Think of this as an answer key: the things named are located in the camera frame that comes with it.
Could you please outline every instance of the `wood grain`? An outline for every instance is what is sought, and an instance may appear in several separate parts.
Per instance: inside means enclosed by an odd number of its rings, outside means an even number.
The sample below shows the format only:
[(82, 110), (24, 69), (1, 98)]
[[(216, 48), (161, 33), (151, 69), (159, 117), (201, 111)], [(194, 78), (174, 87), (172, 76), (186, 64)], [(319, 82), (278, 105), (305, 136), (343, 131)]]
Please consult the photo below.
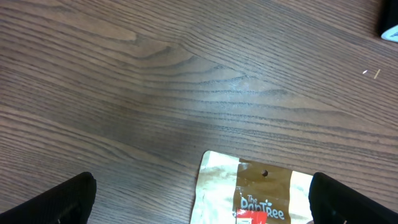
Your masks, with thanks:
[(90, 223), (188, 223), (207, 150), (322, 171), (398, 211), (379, 6), (1, 1), (0, 212), (90, 171)]

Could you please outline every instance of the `hanging hole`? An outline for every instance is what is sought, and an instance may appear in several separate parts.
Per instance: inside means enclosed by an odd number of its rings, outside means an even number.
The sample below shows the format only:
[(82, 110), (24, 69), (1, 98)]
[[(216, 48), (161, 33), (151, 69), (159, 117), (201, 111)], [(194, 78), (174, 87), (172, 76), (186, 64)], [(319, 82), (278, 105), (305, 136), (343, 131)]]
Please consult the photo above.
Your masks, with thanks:
[(261, 175), (262, 175), (263, 177), (267, 177), (267, 176), (268, 176), (268, 170), (262, 170), (262, 171), (261, 171)]

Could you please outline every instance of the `brown wooden surface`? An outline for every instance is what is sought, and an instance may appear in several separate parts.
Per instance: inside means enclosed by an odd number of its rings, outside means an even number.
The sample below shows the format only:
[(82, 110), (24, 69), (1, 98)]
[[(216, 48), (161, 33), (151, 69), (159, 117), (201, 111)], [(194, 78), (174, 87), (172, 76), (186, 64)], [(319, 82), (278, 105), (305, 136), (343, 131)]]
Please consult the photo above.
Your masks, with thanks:
[(188, 223), (207, 150), (322, 171), (398, 211), (398, 45), (375, 34), (379, 10), (1, 1), (0, 212), (90, 171), (90, 223)]

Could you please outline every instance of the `the pantree logo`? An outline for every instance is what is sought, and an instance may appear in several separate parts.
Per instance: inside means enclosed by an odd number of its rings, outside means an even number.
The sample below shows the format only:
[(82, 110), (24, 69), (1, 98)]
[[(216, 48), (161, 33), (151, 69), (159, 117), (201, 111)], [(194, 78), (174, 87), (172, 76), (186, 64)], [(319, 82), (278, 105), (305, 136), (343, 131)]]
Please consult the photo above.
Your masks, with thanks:
[(268, 199), (264, 202), (257, 202), (257, 199), (253, 198), (252, 195), (248, 195), (248, 199), (241, 197), (241, 209), (257, 212), (267, 212), (268, 217), (280, 218), (281, 220), (284, 220), (284, 212), (281, 210), (272, 209), (271, 206), (272, 203), (268, 202)]

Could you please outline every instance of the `black device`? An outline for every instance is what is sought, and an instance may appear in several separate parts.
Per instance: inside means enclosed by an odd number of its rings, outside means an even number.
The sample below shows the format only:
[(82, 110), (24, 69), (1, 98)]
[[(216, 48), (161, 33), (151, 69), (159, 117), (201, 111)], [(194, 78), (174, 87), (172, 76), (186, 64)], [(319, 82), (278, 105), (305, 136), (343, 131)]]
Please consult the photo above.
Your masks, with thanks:
[(310, 208), (315, 224), (393, 224), (398, 214), (331, 177), (315, 173)]
[(0, 214), (0, 223), (86, 224), (95, 193), (94, 177), (84, 172)]
[(384, 40), (398, 42), (398, 0), (384, 0), (379, 35)]

